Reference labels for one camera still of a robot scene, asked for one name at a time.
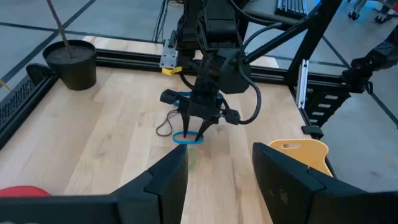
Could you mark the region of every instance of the yellow object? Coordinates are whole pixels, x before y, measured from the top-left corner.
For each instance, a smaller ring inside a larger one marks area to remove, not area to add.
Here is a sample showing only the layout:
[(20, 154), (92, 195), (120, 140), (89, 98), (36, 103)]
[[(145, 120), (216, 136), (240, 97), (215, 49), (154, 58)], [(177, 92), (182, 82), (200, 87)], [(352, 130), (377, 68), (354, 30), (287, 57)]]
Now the yellow object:
[(315, 139), (275, 140), (269, 147), (333, 177), (325, 162), (329, 148), (323, 142)]
[(165, 75), (173, 75), (174, 73), (181, 72), (182, 67), (177, 67), (173, 69), (168, 69), (168, 68), (162, 68), (162, 73)]
[(6, 87), (8, 89), (8, 91), (11, 91), (11, 88), (5, 82), (3, 82), (2, 80), (0, 80), (0, 85)]

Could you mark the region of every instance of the white bracket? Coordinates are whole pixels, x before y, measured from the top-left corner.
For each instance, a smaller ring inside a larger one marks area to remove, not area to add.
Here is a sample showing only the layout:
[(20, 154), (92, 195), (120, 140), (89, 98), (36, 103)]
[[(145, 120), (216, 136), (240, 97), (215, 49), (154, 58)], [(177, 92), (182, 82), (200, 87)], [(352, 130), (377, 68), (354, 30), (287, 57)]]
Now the white bracket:
[(160, 68), (175, 68), (178, 62), (178, 51), (169, 46), (170, 39), (164, 40), (162, 57), (160, 58)]
[(308, 64), (309, 61), (303, 59), (300, 70), (298, 71), (297, 91), (296, 91), (296, 104), (299, 109), (305, 108), (305, 95), (307, 93), (307, 80), (308, 80)]

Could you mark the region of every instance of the wooden tabletop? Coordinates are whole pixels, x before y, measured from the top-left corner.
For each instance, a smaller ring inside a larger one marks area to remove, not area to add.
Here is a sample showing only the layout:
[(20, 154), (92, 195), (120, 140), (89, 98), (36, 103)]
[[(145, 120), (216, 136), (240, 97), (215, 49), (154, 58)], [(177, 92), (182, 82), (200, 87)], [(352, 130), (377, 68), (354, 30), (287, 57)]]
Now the wooden tabletop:
[[(97, 48), (161, 54), (162, 46), (86, 37)], [(256, 65), (277, 67), (273, 58)], [(52, 195), (108, 194), (135, 178), (176, 144), (155, 128), (174, 106), (161, 103), (166, 88), (187, 90), (178, 76), (97, 68), (97, 84), (71, 91), (59, 80), (0, 151), (0, 189), (34, 185)], [(193, 82), (195, 77), (188, 77)], [(259, 83), (262, 108), (255, 122), (221, 121), (204, 141), (188, 146), (188, 189), (182, 223), (271, 223), (251, 162), (252, 144), (309, 138), (286, 86)], [(254, 90), (225, 96), (243, 119), (253, 113)], [(171, 119), (182, 130), (180, 116)], [(198, 131), (193, 118), (189, 130)]]

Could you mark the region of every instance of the keyboard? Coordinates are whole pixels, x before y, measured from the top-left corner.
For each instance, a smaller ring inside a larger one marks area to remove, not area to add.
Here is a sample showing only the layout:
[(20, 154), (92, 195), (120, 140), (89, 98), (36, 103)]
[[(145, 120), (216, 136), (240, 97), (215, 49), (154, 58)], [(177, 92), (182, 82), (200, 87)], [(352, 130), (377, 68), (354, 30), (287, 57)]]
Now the keyboard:
[(293, 19), (302, 19), (307, 16), (306, 0), (278, 0), (275, 14)]

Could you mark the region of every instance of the blue ring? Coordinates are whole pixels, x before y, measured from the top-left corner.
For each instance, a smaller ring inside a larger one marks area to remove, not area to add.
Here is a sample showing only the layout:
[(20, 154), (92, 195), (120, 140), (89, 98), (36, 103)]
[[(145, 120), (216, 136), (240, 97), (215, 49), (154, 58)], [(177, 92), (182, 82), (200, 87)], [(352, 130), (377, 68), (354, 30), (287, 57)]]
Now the blue ring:
[[(181, 141), (181, 140), (177, 140), (175, 137), (178, 136), (179, 134), (184, 134), (183, 131), (179, 131), (177, 133), (173, 134), (173, 141), (177, 144), (200, 144), (201, 142), (203, 142), (203, 136), (200, 137), (200, 139), (198, 139), (197, 141)], [(198, 133), (196, 131), (188, 131), (187, 135), (191, 134), (191, 135), (197, 135)]]

